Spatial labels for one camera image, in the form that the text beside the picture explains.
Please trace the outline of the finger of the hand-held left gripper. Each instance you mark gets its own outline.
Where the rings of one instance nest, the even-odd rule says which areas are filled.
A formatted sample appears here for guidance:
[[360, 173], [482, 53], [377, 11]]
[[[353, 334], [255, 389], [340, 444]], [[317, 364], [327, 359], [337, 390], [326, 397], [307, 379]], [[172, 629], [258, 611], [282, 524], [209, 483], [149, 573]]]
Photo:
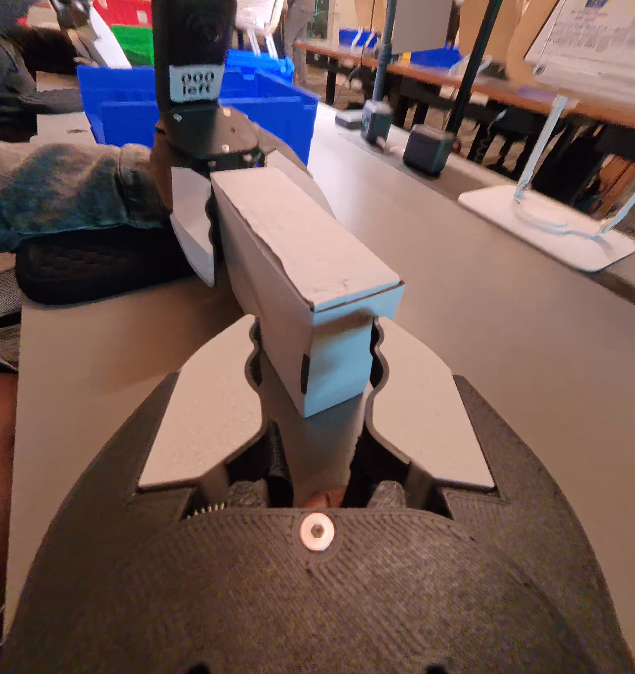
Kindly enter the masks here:
[[335, 218], [322, 189], [290, 147], [272, 149], [255, 164], [255, 169], [265, 173], [274, 170], [285, 176], [284, 179], [266, 179], [263, 183], [266, 187], [267, 183], [271, 183], [271, 194], [265, 200], [273, 202], [273, 206], [269, 206], [273, 215], [279, 218], [313, 216], [320, 207], [324, 213]]
[[191, 268], [210, 288], [216, 285], [215, 248], [207, 203], [211, 182], [187, 167], [171, 168], [172, 213], [170, 222]]

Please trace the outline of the person's right hand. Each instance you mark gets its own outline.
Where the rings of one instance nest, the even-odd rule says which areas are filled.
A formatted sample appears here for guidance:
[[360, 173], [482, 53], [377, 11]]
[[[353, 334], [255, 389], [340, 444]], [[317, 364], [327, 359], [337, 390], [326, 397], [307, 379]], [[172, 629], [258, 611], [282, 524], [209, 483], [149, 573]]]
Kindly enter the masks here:
[[309, 510], [341, 508], [345, 493], [345, 486], [316, 491], [308, 497], [302, 508]]

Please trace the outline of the blue plastic storage bin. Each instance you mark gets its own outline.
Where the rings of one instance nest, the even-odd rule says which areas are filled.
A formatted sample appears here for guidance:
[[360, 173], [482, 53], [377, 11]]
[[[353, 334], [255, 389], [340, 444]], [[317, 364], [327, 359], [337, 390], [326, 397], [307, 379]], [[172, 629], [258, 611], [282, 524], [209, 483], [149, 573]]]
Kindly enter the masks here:
[[[84, 113], [103, 145], [153, 146], [159, 121], [152, 67], [77, 68]], [[220, 103], [236, 108], [287, 144], [305, 164], [311, 153], [320, 97], [264, 72], [226, 70]]]

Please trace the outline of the grey light stand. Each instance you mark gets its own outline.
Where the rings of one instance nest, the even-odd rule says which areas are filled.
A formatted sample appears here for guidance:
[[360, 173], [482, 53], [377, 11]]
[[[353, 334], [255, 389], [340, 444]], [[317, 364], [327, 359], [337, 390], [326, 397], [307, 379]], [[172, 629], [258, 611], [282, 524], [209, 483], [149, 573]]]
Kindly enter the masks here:
[[396, 18], [397, 1], [387, 1], [385, 23], [381, 34], [375, 81], [372, 90], [372, 101], [379, 103], [384, 99], [384, 82], [391, 58], [391, 43]]

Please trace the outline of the spare green plastic bin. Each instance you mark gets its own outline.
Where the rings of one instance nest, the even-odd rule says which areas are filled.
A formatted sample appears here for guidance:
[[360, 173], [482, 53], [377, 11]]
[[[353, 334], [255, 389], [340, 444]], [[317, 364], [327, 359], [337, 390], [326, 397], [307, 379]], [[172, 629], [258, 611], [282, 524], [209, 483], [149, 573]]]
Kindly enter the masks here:
[[148, 26], [111, 25], [121, 49], [132, 66], [153, 66], [153, 30]]

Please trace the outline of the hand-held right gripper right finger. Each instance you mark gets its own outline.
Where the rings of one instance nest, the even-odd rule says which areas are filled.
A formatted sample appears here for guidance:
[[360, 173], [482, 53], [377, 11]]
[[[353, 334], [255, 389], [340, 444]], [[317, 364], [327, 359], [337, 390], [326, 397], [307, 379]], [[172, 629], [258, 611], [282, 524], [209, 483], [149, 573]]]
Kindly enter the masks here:
[[400, 483], [410, 505], [439, 487], [490, 493], [495, 480], [451, 369], [391, 319], [373, 326], [366, 467], [374, 482]]

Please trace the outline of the printed instruction sheet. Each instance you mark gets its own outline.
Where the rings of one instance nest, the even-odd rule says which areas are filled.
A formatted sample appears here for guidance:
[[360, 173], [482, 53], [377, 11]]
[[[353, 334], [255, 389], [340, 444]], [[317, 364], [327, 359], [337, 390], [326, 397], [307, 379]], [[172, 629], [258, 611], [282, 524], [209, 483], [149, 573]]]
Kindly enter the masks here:
[[635, 1], [559, 1], [524, 62], [635, 84]]

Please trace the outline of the background document stand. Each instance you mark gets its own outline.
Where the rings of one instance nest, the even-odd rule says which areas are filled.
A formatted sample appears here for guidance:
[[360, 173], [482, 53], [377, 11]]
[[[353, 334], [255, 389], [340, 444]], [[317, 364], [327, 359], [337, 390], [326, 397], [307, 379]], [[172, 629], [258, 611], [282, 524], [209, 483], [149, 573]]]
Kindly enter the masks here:
[[279, 60], [273, 36], [285, 4], [285, 1], [237, 1], [235, 28], [246, 34], [255, 56], [262, 54], [258, 40], [262, 37], [267, 53], [272, 59]]

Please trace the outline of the white cardboard mailer box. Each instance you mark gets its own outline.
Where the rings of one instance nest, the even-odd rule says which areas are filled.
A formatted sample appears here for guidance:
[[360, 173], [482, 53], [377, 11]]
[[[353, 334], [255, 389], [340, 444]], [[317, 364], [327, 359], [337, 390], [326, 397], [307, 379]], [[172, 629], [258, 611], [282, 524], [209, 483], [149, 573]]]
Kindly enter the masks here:
[[212, 188], [232, 290], [297, 411], [361, 395], [402, 279], [279, 168], [214, 173]]

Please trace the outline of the white document stand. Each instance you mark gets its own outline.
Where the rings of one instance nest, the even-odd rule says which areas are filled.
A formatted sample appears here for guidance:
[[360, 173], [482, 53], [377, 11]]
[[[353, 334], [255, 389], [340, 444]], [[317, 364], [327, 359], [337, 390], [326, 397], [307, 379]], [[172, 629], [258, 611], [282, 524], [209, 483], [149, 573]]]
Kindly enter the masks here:
[[566, 266], [595, 273], [635, 253], [635, 240], [616, 230], [635, 205], [635, 191], [614, 216], [598, 221], [532, 190], [534, 169], [556, 123], [576, 104], [574, 99], [556, 97], [516, 185], [466, 191], [458, 202]]

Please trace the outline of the person's left hand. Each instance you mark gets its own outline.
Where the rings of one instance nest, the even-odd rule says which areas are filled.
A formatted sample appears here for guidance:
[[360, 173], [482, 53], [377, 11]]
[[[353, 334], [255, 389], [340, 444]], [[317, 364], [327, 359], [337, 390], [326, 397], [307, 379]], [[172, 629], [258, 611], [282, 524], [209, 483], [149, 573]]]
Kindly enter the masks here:
[[157, 128], [150, 153], [150, 168], [163, 207], [169, 214], [173, 210], [172, 161], [173, 152], [166, 134]]

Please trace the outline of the long wooden background desk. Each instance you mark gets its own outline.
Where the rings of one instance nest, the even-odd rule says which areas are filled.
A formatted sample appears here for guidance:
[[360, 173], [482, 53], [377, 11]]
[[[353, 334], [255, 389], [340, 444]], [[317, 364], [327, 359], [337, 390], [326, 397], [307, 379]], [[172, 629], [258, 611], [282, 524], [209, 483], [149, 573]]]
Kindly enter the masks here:
[[[348, 65], [361, 67], [364, 72], [374, 75], [377, 61], [373, 51], [352, 52], [343, 46], [332, 46], [324, 40], [305, 40], [298, 43], [306, 53], [308, 62], [327, 73], [325, 103], [332, 106], [336, 100], [336, 76], [346, 75]], [[391, 81], [393, 110], [392, 123], [403, 127], [408, 109], [420, 104], [421, 110], [436, 108], [451, 111], [454, 102], [442, 98], [439, 91], [443, 87], [459, 88], [459, 81], [449, 75], [447, 69], [428, 68], [414, 63], [394, 62], [388, 65], [387, 80]], [[472, 93], [486, 97], [488, 101], [504, 108], [516, 108], [530, 114], [547, 116], [551, 112], [556, 95], [539, 88], [515, 86], [497, 78], [478, 76], [472, 85]], [[581, 99], [571, 95], [562, 115], [569, 115], [572, 122], [601, 124], [607, 127], [604, 148], [635, 164], [635, 107], [625, 104], [607, 103], [601, 100]]]

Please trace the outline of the red plastic bin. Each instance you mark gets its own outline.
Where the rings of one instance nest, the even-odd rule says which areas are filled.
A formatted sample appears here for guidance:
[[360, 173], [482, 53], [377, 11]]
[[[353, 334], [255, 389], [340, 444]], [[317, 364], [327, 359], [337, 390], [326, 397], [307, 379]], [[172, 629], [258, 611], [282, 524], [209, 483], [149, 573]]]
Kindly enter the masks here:
[[108, 26], [152, 27], [151, 1], [93, 1], [92, 6]]

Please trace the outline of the small black charger box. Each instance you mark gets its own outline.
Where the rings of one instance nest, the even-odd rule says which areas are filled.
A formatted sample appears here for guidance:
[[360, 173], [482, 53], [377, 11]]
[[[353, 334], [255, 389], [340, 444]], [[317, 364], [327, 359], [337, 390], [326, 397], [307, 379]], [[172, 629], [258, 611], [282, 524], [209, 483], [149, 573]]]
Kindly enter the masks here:
[[385, 145], [393, 117], [389, 104], [370, 99], [365, 102], [361, 119], [361, 137], [370, 145]]

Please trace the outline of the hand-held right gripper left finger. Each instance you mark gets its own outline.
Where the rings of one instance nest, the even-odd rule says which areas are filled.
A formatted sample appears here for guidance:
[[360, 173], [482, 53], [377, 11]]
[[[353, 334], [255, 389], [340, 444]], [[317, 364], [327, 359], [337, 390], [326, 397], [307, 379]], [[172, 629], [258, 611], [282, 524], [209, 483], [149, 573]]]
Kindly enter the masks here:
[[227, 465], [262, 436], [262, 402], [248, 365], [256, 318], [245, 315], [180, 368], [144, 470], [142, 492], [195, 487], [206, 503], [229, 492]]

